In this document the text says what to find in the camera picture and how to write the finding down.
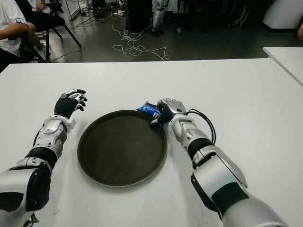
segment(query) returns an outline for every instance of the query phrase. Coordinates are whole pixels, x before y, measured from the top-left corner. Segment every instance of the gray floor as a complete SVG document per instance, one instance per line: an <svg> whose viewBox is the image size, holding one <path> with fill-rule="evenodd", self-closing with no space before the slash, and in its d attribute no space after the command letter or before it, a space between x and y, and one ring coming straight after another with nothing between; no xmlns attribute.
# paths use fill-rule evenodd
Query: gray floor
<svg viewBox="0 0 303 227"><path fill-rule="evenodd" d="M66 14L64 17L68 27L89 19L78 15L70 21ZM121 40L122 37L113 31L113 21L111 16L107 15L105 23L72 29L75 36L85 44L85 49L66 55L55 62L160 61L160 58L152 53L144 52L134 57L114 50L113 45L123 45L125 48L127 45L126 41ZM122 32L124 24L125 19L118 18L113 26ZM163 30L165 34L160 37L152 36L150 31L144 32L142 39L135 45L143 45L148 50L166 47L166 54L173 61L266 58L267 55L262 51L264 46L303 47L303 43L300 43L292 33L270 33L257 26L217 27L210 33L204 33L199 25L195 25L192 33L182 31L178 34L176 25L168 19L163 25ZM51 59L78 48L66 31L62 30L60 34L63 40L55 33L50 35ZM164 55L163 49L157 53L160 56Z"/></svg>

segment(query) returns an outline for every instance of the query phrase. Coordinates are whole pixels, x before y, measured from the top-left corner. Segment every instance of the blue package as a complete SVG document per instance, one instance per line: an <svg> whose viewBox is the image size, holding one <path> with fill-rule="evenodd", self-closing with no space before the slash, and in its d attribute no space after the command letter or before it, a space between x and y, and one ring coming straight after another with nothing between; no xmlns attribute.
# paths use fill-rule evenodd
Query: blue package
<svg viewBox="0 0 303 227"><path fill-rule="evenodd" d="M148 102L146 102L143 106L139 107L137 110L153 118L158 118L161 115L160 111L157 109L157 106Z"/></svg>

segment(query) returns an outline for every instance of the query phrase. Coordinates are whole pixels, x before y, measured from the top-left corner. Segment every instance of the chair leg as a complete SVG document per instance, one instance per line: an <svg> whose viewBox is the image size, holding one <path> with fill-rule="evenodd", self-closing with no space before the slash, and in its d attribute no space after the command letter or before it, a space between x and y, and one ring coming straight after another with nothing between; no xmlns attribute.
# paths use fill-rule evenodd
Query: chair leg
<svg viewBox="0 0 303 227"><path fill-rule="evenodd" d="M49 30L46 31L46 60L49 60Z"/></svg>
<svg viewBox="0 0 303 227"><path fill-rule="evenodd" d="M66 25L64 25L64 27L65 27L66 31L71 35L71 37L73 38L73 40L76 42L76 44L77 44L80 48L82 48L82 47L81 47L81 44L80 44L79 41L76 39L76 37L74 36L74 34L71 33L70 29L69 29Z"/></svg>
<svg viewBox="0 0 303 227"><path fill-rule="evenodd" d="M59 36L60 39L63 39L62 36L59 34L59 32L54 27L52 29L57 34L57 36Z"/></svg>
<svg viewBox="0 0 303 227"><path fill-rule="evenodd" d="M34 49L33 45L31 43L27 43L28 48L34 53L34 55L39 59L39 61L46 63L44 58Z"/></svg>
<svg viewBox="0 0 303 227"><path fill-rule="evenodd" d="M125 34L128 35L128 30L129 30L129 11L128 11L128 6L126 7L125 10Z"/></svg>

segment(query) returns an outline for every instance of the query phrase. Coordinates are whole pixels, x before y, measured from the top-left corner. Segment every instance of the round tray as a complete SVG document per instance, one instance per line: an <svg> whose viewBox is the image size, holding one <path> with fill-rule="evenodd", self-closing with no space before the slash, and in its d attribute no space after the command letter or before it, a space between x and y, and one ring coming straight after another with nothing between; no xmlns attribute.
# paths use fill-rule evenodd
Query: round tray
<svg viewBox="0 0 303 227"><path fill-rule="evenodd" d="M95 120L78 144L78 160L93 180L109 186L129 186L151 176L166 157L167 140L160 125L133 110L121 110Z"/></svg>

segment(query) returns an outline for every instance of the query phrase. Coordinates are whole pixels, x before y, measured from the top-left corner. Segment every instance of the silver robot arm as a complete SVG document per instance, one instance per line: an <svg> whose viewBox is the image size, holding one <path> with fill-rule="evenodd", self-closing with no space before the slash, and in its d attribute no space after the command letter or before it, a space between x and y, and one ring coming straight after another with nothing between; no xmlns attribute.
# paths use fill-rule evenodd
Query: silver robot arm
<svg viewBox="0 0 303 227"><path fill-rule="evenodd" d="M204 205L219 214L224 227L286 227L264 202L247 191L242 171L215 146L186 114L181 102L162 99L161 116L151 124L169 122L192 160L191 182Z"/></svg>
<svg viewBox="0 0 303 227"><path fill-rule="evenodd" d="M79 89L63 93L30 152L0 174L0 227L31 227L38 222L34 212L48 202L52 171L67 134L75 125L71 114L78 109L83 111L87 101L84 94Z"/></svg>

